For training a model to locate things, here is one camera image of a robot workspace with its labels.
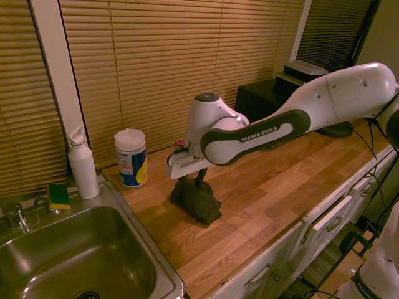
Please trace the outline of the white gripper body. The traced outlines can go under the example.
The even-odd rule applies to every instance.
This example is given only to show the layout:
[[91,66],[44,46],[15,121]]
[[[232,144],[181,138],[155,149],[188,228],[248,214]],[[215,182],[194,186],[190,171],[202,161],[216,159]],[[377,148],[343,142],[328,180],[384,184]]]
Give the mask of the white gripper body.
[[172,153],[166,161],[166,175],[174,180],[207,167],[206,158],[195,158],[186,151]]

